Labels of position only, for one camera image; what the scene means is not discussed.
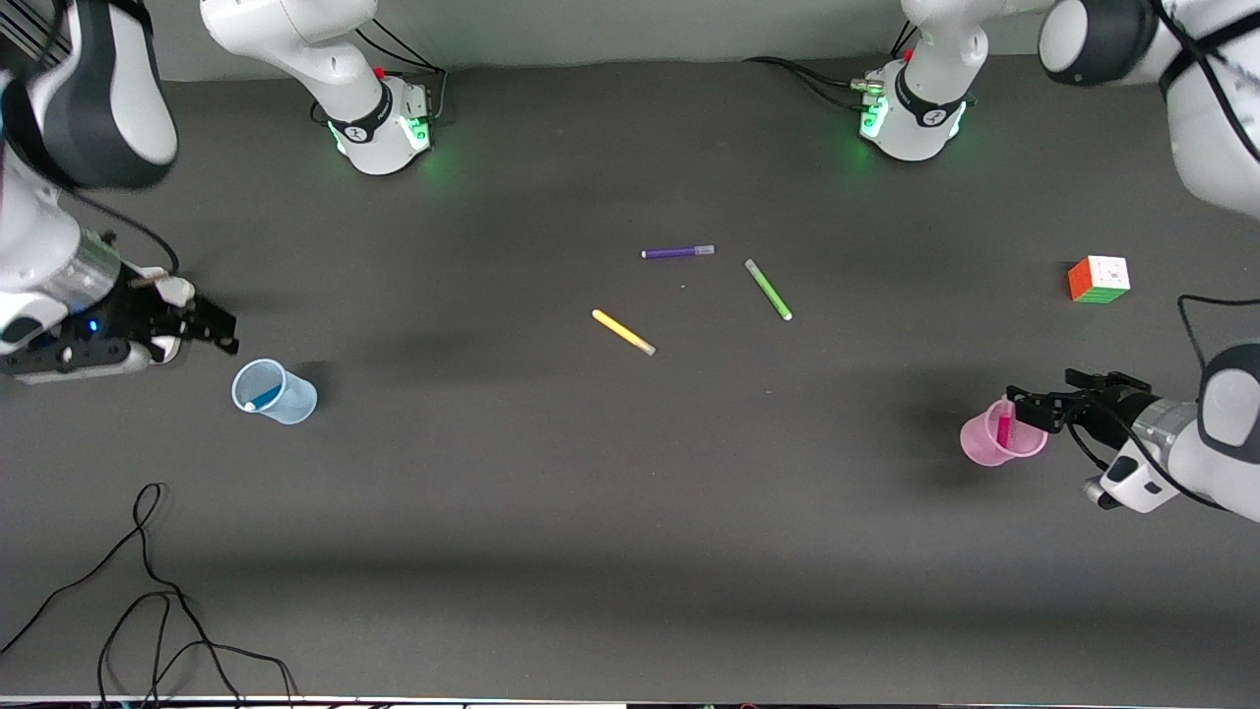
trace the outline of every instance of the blue plastic cup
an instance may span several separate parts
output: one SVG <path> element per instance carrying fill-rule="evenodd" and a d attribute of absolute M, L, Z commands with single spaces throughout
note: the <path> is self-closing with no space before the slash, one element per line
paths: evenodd
<path fill-rule="evenodd" d="M 262 414 L 285 426 L 300 424 L 315 411 L 315 385 L 275 360 L 255 360 L 232 380 L 232 403 L 246 414 Z"/>

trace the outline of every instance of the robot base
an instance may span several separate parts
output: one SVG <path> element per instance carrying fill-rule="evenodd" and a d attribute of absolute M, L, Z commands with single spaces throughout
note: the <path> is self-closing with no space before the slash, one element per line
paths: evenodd
<path fill-rule="evenodd" d="M 867 72 L 866 78 L 879 79 L 886 87 L 892 87 L 893 79 L 905 65 L 903 60 L 895 59 Z M 885 91 L 862 116 L 858 135 L 898 160 L 917 162 L 934 157 L 945 147 L 949 139 L 958 135 L 958 125 L 965 110 L 964 102 L 953 117 L 945 117 L 940 125 L 924 127 L 919 125 L 915 113 L 901 103 L 896 91 Z"/>
<path fill-rule="evenodd" d="M 393 107 L 370 141 L 345 140 L 329 125 L 336 137 L 336 149 L 360 173 L 369 175 L 396 173 L 430 147 L 428 96 L 425 87 L 412 86 L 397 77 L 386 77 L 382 83 L 393 93 Z"/>

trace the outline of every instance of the green marker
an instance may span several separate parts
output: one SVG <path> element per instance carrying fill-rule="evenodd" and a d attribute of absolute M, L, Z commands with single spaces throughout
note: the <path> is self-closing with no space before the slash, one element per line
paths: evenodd
<path fill-rule="evenodd" d="M 743 267 L 748 268 L 748 272 L 752 273 L 752 277 L 757 280 L 757 285 L 761 286 L 761 292 L 765 292 L 766 297 L 770 298 L 770 303 L 775 306 L 775 310 L 779 310 L 779 316 L 781 316 L 785 320 L 790 320 L 791 310 L 788 309 L 788 303 L 784 302 L 784 298 L 779 297 L 779 293 L 775 292 L 775 286 L 770 285 L 770 281 L 766 280 L 766 273 L 761 272 L 761 268 L 759 268 L 757 264 L 752 262 L 752 258 L 745 261 Z"/>

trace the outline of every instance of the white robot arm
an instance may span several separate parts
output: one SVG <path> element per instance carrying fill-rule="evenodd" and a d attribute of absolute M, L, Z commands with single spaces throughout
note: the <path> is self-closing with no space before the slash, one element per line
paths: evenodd
<path fill-rule="evenodd" d="M 178 151 L 144 6 L 58 6 L 69 57 L 5 77 L 0 96 L 0 374 L 35 384 L 134 373 L 189 339 L 234 353 L 236 317 L 186 280 L 123 261 L 58 207 L 82 186 L 150 186 Z"/>
<path fill-rule="evenodd" d="M 1076 392 L 1011 387 L 1007 398 L 1031 427 L 1058 433 L 1079 426 L 1118 451 L 1084 486 L 1099 508 L 1145 514 L 1186 495 L 1260 523 L 1260 343 L 1236 344 L 1208 361 L 1197 404 L 1160 399 L 1120 373 L 1068 370 L 1067 384 Z"/>
<path fill-rule="evenodd" d="M 378 77 L 345 39 L 372 19 L 375 0 L 202 0 L 200 6 L 220 47 L 277 67 L 311 92 L 338 149 L 360 171 L 394 173 L 428 149 L 425 88 Z"/>
<path fill-rule="evenodd" d="M 1182 181 L 1260 219 L 1260 3 L 1060 0 L 1038 53 L 1060 83 L 1158 82 Z"/>
<path fill-rule="evenodd" d="M 859 135 L 888 155 L 927 160 L 958 132 L 965 96 L 989 58 L 989 37 L 980 26 L 994 18 L 1045 10 L 1052 0 L 902 0 L 919 28 L 911 58 L 893 58 L 867 72 L 885 96 L 863 116 Z"/>
<path fill-rule="evenodd" d="M 1047 8 L 1038 53 L 1051 79 L 1158 82 L 1182 181 L 1205 201 L 1260 218 L 1256 0 L 902 0 L 921 38 L 908 62 L 867 73 L 892 89 L 868 99 L 859 135 L 901 160 L 940 152 L 988 57 L 980 24 Z"/>

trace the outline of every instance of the yellow marker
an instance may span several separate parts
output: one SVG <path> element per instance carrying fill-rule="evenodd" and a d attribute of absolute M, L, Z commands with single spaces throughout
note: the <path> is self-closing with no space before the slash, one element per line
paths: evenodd
<path fill-rule="evenodd" d="M 644 337 L 639 336 L 638 334 L 630 331 L 624 324 L 621 324 L 621 322 L 614 320 L 612 317 L 610 317 L 604 310 L 600 310 L 598 307 L 596 307 L 595 310 L 591 310 L 591 316 L 595 317 L 596 320 L 600 320 L 600 324 L 602 324 L 604 326 L 606 326 L 610 330 L 620 334 L 621 337 L 625 339 L 626 341 L 629 341 L 630 344 L 634 344 L 639 349 L 643 349 L 644 353 L 648 354 L 649 358 L 651 358 L 653 354 L 656 353 L 656 348 L 653 346 L 653 345 L 650 345 L 650 344 L 648 344 L 646 339 L 644 339 Z"/>

